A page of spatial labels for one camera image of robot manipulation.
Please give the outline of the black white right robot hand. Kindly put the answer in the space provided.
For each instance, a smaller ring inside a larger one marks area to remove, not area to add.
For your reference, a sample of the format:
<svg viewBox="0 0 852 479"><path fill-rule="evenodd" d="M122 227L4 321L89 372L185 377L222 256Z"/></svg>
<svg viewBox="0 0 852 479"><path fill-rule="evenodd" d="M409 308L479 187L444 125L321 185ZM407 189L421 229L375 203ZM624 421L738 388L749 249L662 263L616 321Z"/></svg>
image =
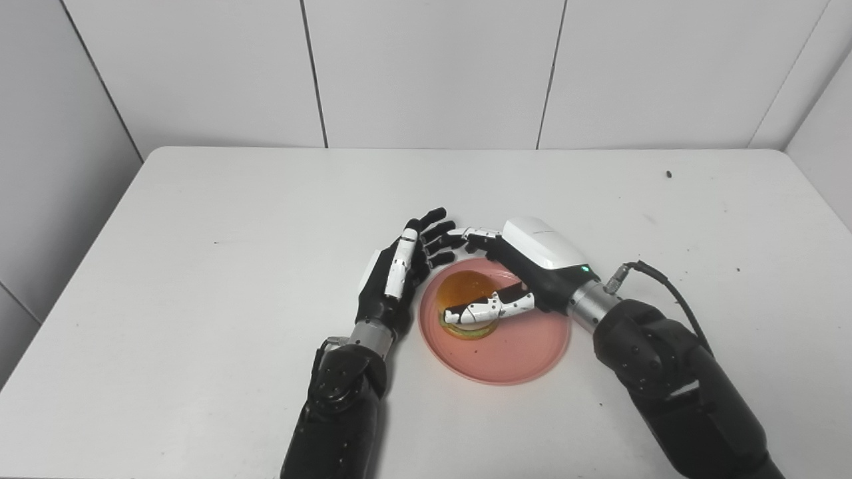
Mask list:
<svg viewBox="0 0 852 479"><path fill-rule="evenodd" d="M515 284L469 302L448 306L441 319L448 325L493 323L539 309L569 316L588 291L600 284L579 251L565 236L532 216L517 216L502 230L457 228L441 245L486 252L486 258L517 277Z"/></svg>

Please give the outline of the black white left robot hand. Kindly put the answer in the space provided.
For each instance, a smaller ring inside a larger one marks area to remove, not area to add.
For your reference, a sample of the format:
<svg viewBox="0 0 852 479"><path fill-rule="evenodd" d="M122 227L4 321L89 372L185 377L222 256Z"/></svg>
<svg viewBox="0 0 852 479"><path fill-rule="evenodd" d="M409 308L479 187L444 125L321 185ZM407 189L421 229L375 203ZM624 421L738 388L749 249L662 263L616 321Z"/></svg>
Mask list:
<svg viewBox="0 0 852 479"><path fill-rule="evenodd" d="M447 220L447 210L429 210L422 218L411 218L391 245L377 252L358 297L357 323L377 322L398 339L413 324L411 306L417 288L434 269L456 260L455 252L439 239L456 228Z"/></svg>

